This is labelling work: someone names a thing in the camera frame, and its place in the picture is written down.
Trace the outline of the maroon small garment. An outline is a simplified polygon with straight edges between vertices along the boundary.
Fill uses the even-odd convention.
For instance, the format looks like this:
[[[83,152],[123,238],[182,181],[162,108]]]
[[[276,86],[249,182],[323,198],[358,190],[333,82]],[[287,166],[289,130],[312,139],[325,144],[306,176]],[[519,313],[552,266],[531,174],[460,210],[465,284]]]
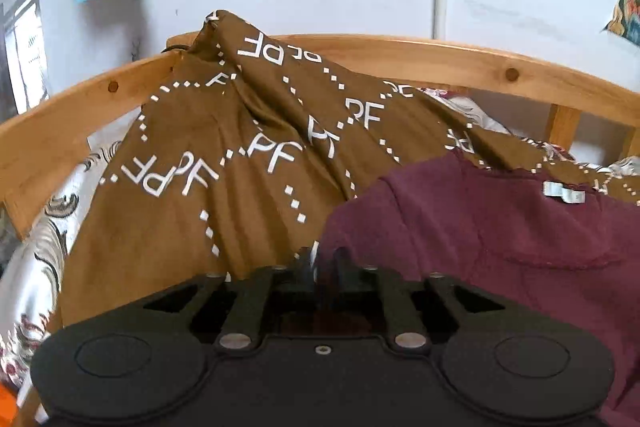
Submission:
[[[392,171],[326,220],[318,265],[337,251],[420,281],[439,272],[596,335],[612,352],[602,416],[639,421],[639,209],[579,190],[544,194],[540,173],[476,167],[457,153]]]

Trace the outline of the brown PF patterned blanket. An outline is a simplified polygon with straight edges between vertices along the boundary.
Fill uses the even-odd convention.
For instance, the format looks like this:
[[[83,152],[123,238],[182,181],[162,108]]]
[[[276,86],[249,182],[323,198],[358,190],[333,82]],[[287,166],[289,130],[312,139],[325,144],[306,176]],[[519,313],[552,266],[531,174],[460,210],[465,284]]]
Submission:
[[[486,129],[434,95],[349,72],[228,12],[209,17],[130,128],[70,254],[73,324],[198,273],[240,279],[319,251],[326,220],[392,171],[450,153],[543,174],[544,194],[630,200],[639,180]]]

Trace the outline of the white floral bed sheet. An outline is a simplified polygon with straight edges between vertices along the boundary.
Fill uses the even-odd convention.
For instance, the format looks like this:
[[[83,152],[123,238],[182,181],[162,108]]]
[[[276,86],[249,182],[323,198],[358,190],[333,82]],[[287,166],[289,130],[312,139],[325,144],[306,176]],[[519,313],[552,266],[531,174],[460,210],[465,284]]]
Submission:
[[[90,153],[52,192],[1,275],[1,384],[14,392],[28,375],[61,291],[66,258],[93,195],[139,109],[89,136]]]

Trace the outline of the grey framed window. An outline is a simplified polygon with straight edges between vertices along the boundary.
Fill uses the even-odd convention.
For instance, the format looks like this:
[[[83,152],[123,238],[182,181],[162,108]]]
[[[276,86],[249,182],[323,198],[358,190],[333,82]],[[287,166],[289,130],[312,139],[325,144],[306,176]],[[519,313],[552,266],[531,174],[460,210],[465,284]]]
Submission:
[[[2,15],[9,82],[18,115],[50,98],[39,0],[16,0]]]

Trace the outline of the wooden bed frame rail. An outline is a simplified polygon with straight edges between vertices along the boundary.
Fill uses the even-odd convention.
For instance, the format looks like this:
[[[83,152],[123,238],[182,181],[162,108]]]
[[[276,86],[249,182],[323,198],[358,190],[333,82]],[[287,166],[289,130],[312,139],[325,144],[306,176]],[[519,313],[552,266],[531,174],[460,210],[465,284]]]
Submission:
[[[140,104],[167,80],[197,34],[168,40],[169,51],[111,69],[55,95],[1,126],[1,202],[25,237],[52,193],[89,153],[88,136]],[[360,74],[413,86],[501,93],[550,107],[544,137],[570,147],[580,116],[627,127],[623,157],[639,153],[639,95],[593,75],[522,54],[432,39],[290,35],[301,46]]]

